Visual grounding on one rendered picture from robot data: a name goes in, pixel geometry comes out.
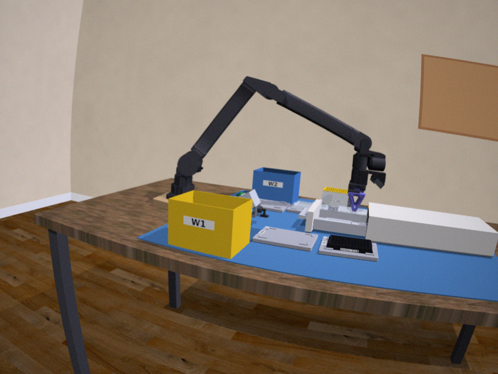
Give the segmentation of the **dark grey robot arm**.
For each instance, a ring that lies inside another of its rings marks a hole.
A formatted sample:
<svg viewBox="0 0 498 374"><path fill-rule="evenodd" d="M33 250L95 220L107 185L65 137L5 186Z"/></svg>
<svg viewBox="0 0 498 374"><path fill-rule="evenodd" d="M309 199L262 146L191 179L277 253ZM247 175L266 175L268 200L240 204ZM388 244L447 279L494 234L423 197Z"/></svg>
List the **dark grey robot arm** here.
<svg viewBox="0 0 498 374"><path fill-rule="evenodd" d="M386 166L386 156L380 152L369 150L372 146L372 140L369 136L299 97L285 90L279 90L276 85L270 82L246 76L243 83L193 145L191 151L178 160L174 182L171 184L171 192L167 193L166 199L195 190L192 176L203 169L203 158L256 91L264 98L277 101L278 105L355 146L354 150L357 152L353 155L352 167L356 169L367 169L368 167L366 171L359 171L358 184L367 185L368 174L372 174L370 180L374 184L380 189L385 185L386 173L383 171Z"/></svg>

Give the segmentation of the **blue open-top bin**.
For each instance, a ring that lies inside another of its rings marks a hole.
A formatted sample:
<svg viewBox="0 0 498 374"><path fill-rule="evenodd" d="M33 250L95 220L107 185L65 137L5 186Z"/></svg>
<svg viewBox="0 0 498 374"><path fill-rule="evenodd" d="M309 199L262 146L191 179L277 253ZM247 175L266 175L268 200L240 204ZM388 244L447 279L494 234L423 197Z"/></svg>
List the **blue open-top bin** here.
<svg viewBox="0 0 498 374"><path fill-rule="evenodd" d="M260 199L292 205L298 200L300 178L301 172L262 167L253 171L252 190Z"/></svg>

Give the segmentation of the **yellow open-top bin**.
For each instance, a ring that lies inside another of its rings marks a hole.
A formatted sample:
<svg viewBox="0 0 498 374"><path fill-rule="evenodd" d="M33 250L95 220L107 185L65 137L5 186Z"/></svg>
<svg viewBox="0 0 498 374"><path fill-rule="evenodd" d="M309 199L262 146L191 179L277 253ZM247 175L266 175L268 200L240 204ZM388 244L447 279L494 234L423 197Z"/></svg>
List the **yellow open-top bin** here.
<svg viewBox="0 0 498 374"><path fill-rule="evenodd" d="M189 191L168 199L168 244L231 259L250 243L252 199Z"/></svg>

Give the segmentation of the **blue bench mat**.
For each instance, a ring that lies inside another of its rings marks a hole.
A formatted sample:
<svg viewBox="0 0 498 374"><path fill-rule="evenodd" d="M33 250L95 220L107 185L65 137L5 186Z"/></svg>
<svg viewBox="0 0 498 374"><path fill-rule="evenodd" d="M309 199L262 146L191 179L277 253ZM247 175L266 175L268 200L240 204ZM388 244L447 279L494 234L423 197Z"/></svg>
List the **blue bench mat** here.
<svg viewBox="0 0 498 374"><path fill-rule="evenodd" d="M224 258L168 244L168 224L137 239L217 260L325 281L405 292L498 302L498 257L460 254L416 247L377 244L378 261L318 254L324 236L364 236L315 230L305 232L299 213L267 211L251 217L250 243L233 258ZM318 234L310 251L256 243L265 226Z"/></svg>

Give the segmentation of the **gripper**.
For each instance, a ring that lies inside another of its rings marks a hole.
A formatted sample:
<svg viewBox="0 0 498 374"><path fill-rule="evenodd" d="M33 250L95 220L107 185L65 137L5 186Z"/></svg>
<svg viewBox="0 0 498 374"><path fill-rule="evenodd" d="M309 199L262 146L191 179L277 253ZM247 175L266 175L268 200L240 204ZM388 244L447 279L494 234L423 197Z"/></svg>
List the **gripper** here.
<svg viewBox="0 0 498 374"><path fill-rule="evenodd" d="M352 168L351 180L348 185L348 197L350 199L350 204L353 212L356 212L359 208L361 202L365 197L364 191L366 190L366 185L358 184L359 171L366 171L366 169L355 169ZM363 191L364 190L364 191ZM358 196L357 201L354 201L353 196ZM354 206L356 206L354 208Z"/></svg>

